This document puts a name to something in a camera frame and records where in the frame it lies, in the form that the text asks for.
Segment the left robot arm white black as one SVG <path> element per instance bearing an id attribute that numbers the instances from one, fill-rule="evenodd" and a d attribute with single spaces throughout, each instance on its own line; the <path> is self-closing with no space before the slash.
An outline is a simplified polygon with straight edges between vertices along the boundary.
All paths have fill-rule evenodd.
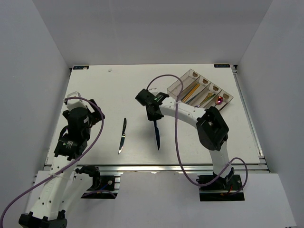
<path id="1" fill-rule="evenodd" d="M 91 147 L 87 145 L 93 125 L 104 120 L 94 99 L 88 100 L 91 112 L 80 95 L 64 100 L 67 120 L 59 135 L 49 178 L 34 206 L 21 214 L 19 224 L 24 228 L 65 228 L 67 216 L 83 194 L 100 186 L 99 169 L 93 165 L 77 168 L 79 159 Z"/>

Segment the ornate gold fork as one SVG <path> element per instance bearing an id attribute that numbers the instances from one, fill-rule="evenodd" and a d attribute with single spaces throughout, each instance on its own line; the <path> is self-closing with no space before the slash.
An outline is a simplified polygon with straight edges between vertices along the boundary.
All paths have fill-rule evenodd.
<path id="1" fill-rule="evenodd" d="M 208 93 L 207 96 L 204 98 L 204 100 L 201 103 L 203 104 L 203 103 L 207 102 L 209 99 L 211 99 L 214 96 L 215 96 L 215 94 Z"/>

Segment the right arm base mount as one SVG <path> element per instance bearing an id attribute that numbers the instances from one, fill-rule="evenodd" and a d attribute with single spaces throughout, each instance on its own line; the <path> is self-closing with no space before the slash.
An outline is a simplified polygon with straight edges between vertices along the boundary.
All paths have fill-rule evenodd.
<path id="1" fill-rule="evenodd" d="M 199 199 L 201 202 L 223 202 L 223 201 L 244 201 L 245 196 L 242 187 L 242 180 L 239 174 L 230 176 L 228 183 L 218 178 L 214 183 L 206 187 L 199 187 Z"/>

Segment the iridescent purple spoon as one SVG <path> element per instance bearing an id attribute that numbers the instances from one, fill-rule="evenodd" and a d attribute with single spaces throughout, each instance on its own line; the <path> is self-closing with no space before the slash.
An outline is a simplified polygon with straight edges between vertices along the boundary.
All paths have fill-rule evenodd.
<path id="1" fill-rule="evenodd" d="M 215 100 L 215 105 L 220 105 L 224 101 L 224 98 L 221 96 L 218 96 Z"/>

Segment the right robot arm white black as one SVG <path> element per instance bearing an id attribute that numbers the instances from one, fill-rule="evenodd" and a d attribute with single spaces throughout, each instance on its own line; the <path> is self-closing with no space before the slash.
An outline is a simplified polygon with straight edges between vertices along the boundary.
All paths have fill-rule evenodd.
<path id="1" fill-rule="evenodd" d="M 217 108 L 197 108 L 179 103 L 168 94 L 152 93 L 147 89 L 141 90 L 135 99 L 146 108 L 148 120 L 154 124 L 158 149 L 161 140 L 157 121 L 165 116 L 177 117 L 197 130 L 201 145 L 208 149 L 213 164 L 215 185 L 222 190 L 231 185 L 234 169 L 227 151 L 229 128 Z"/>

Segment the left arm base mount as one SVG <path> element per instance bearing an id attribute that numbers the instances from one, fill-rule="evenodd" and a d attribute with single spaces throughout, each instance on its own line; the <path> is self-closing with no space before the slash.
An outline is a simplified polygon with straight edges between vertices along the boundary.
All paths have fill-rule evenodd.
<path id="1" fill-rule="evenodd" d="M 84 174 L 89 177 L 89 183 L 92 183 L 84 194 L 82 199 L 115 199 L 118 194 L 119 187 L 117 184 L 118 176 L 101 175 L 98 167 L 88 165 L 75 169 L 76 176 Z"/>

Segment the blue iridescent knife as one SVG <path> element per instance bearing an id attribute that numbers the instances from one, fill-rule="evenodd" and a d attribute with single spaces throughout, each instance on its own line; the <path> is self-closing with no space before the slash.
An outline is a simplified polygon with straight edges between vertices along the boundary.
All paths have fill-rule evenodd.
<path id="1" fill-rule="evenodd" d="M 157 126 L 156 120 L 153 121 L 153 124 L 154 124 L 154 130 L 155 130 L 156 145 L 157 145 L 157 149 L 159 150 L 160 145 L 161 145 L 160 132 L 159 132 L 159 128 Z"/>

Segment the iridescent green fork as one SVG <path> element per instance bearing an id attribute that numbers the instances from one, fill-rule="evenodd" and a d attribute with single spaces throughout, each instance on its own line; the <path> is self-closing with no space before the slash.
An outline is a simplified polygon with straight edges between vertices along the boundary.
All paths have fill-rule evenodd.
<path id="1" fill-rule="evenodd" d="M 206 103 L 208 100 L 210 100 L 210 99 L 213 98 L 214 96 L 215 96 L 215 94 L 207 95 L 207 96 L 203 99 L 203 101 L 202 101 L 199 105 L 197 105 L 197 107 L 201 107 L 204 103 Z"/>

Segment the black handle silver knife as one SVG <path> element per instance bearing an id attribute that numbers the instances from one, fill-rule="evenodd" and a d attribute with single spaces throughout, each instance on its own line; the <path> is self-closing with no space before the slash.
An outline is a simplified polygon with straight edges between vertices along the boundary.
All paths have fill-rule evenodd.
<path id="1" fill-rule="evenodd" d="M 121 140 L 120 140 L 120 145 L 119 145 L 119 151 L 118 154 L 121 154 L 123 146 L 124 146 L 124 141 L 125 141 L 125 130 L 127 127 L 127 119 L 123 119 L 123 128 L 122 128 L 122 135 L 121 135 Z"/>

